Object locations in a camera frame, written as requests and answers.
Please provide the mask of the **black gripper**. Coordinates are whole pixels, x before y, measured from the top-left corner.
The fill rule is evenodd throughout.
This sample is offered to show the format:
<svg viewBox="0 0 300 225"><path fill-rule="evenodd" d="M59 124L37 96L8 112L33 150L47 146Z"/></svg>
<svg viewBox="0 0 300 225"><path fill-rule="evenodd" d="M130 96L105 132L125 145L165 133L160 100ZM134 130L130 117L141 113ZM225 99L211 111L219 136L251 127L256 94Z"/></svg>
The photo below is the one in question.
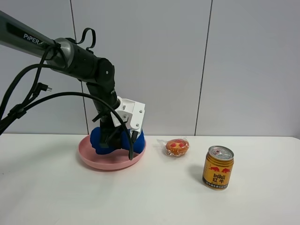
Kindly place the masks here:
<svg viewBox="0 0 300 225"><path fill-rule="evenodd" d="M121 148L121 126L115 127L108 117L100 119L99 147L104 149Z"/></svg>

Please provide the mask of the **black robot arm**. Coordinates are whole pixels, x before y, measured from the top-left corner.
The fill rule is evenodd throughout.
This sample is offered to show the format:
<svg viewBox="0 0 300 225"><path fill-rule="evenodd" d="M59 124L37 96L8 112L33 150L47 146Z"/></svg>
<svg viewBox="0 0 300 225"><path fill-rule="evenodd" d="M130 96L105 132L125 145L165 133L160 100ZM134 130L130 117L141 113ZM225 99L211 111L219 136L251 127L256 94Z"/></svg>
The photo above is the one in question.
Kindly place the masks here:
<svg viewBox="0 0 300 225"><path fill-rule="evenodd" d="M108 59L96 57L92 47L81 48L71 38L50 39L6 13L0 14L0 43L40 58L38 64L27 66L19 72L6 90L0 104L1 132L24 116L30 108L46 101L46 98L38 98L42 91L49 90L47 85L39 81L39 77L43 68L49 68L86 83L89 91L86 98L93 100L97 110L95 121L100 123L90 135L96 152L107 154L121 148L125 124L114 125L112 120L120 101L115 92L115 68ZM27 96L5 114L17 84L31 70L35 70L36 75Z"/></svg>

